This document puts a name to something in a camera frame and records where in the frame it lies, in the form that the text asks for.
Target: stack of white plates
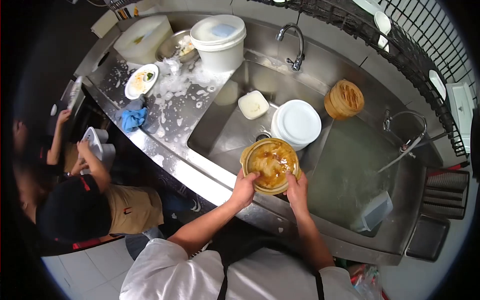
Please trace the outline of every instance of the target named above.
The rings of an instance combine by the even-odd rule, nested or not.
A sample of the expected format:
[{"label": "stack of white plates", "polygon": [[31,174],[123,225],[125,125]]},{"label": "stack of white plates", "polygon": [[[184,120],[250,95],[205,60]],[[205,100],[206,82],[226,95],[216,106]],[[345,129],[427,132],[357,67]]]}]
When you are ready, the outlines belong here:
[{"label": "stack of white plates", "polygon": [[295,151],[299,151],[317,139],[322,130],[322,121],[307,102],[290,100],[276,110],[271,130],[272,137],[284,140]]}]

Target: hand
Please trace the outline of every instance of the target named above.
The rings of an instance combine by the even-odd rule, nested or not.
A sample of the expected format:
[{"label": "hand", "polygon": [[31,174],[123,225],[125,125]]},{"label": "hand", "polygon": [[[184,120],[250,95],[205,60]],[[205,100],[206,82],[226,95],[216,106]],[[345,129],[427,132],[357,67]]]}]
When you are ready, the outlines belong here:
[{"label": "hand", "polygon": [[59,113],[59,117],[57,119],[57,124],[58,125],[62,125],[63,123],[65,123],[68,118],[70,118],[70,115],[72,114],[72,110],[71,109],[65,109],[65,110],[62,110],[60,113]]},{"label": "hand", "polygon": [[80,157],[85,157],[86,153],[90,152],[90,145],[87,139],[77,142],[77,150]]},{"label": "hand", "polygon": [[75,162],[75,165],[73,166],[72,171],[70,172],[70,175],[78,176],[80,175],[80,171],[83,169],[88,169],[88,163],[83,158],[79,158]]},{"label": "hand", "polygon": [[235,187],[233,188],[232,196],[228,201],[232,201],[237,204],[240,209],[243,209],[250,205],[253,201],[253,181],[260,176],[259,173],[250,173],[245,177],[243,170],[240,169],[237,174],[237,180],[235,181]]},{"label": "hand", "polygon": [[291,172],[287,171],[286,175],[288,180],[288,189],[283,192],[283,194],[287,195],[293,213],[295,216],[305,213],[310,214],[307,206],[308,181],[305,173],[301,173],[298,181]]}]

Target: plastic bag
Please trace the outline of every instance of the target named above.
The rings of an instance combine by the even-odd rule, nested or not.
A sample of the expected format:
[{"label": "plastic bag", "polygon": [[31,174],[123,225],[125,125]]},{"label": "plastic bag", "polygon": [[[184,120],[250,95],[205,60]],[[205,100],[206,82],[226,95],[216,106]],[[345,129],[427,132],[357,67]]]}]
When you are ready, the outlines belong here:
[{"label": "plastic bag", "polygon": [[383,300],[380,273],[374,264],[363,264],[351,276],[353,287],[366,300]]}]

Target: faucet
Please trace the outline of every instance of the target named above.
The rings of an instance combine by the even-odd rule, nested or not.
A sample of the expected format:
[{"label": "faucet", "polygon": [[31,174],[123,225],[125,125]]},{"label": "faucet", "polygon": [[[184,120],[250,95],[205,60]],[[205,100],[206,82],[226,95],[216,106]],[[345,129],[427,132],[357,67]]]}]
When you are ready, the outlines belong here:
[{"label": "faucet", "polygon": [[281,42],[283,40],[283,35],[290,27],[293,27],[295,29],[295,32],[297,32],[297,36],[299,37],[299,40],[300,40],[300,49],[299,49],[299,54],[297,55],[297,59],[295,61],[292,61],[291,59],[287,58],[287,62],[291,63],[292,70],[294,72],[297,72],[297,71],[300,71],[301,62],[305,59],[305,54],[303,54],[303,43],[304,43],[303,34],[300,28],[295,23],[287,23],[280,29],[275,39]]},{"label": "faucet", "polygon": [[390,123],[392,122],[392,120],[396,117],[396,116],[399,116],[399,115],[403,115],[403,114],[412,114],[414,116],[417,116],[419,117],[422,122],[423,122],[423,131],[420,133],[419,136],[417,136],[416,138],[414,139],[410,139],[408,140],[405,144],[403,144],[401,147],[400,147],[400,152],[403,153],[405,152],[409,147],[410,147],[410,142],[412,141],[415,141],[417,139],[422,139],[423,136],[425,135],[425,133],[427,132],[427,119],[420,113],[414,111],[414,110],[404,110],[404,111],[401,111],[399,113],[396,113],[395,115],[393,116],[390,116],[390,111],[389,110],[386,110],[385,111],[385,119],[384,119],[384,130],[387,131],[387,132],[391,132],[390,130]]}]

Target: rag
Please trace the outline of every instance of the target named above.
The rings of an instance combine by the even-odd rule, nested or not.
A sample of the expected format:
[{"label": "rag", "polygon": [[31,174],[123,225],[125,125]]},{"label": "rag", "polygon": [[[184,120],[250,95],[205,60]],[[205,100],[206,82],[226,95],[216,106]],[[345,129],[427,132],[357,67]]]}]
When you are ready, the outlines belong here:
[{"label": "rag", "polygon": [[144,103],[145,103],[145,97],[144,96],[145,96],[144,94],[141,94],[140,96],[138,96],[137,99],[132,100],[129,104],[127,104],[127,106],[125,106],[122,109],[119,109],[115,113],[115,120],[117,122],[120,122],[122,114],[126,110],[140,110],[140,109],[142,109],[142,107],[144,106]]},{"label": "rag", "polygon": [[122,129],[126,133],[131,132],[133,128],[138,127],[144,123],[146,115],[147,108],[142,108],[139,110],[125,110],[121,115]]}]

